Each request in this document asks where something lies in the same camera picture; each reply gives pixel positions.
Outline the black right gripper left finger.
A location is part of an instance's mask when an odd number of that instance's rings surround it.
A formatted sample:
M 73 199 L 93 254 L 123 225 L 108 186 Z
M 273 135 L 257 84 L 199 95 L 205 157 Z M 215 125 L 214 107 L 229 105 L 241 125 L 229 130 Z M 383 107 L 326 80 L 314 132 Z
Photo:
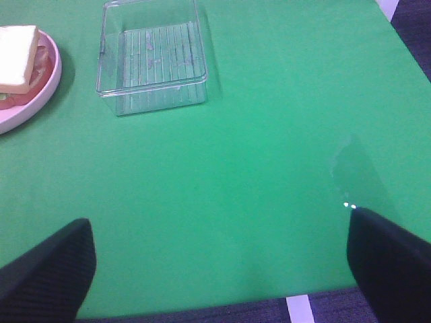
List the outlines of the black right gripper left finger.
M 92 226 L 75 219 L 1 268 L 1 321 L 74 322 L 95 272 Z

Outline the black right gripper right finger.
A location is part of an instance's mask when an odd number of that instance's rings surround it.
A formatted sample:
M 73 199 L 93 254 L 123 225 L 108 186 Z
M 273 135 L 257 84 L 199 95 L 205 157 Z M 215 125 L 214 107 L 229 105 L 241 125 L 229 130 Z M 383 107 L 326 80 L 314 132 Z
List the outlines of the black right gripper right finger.
M 347 262 L 379 322 L 430 321 L 430 243 L 364 208 L 350 215 Z

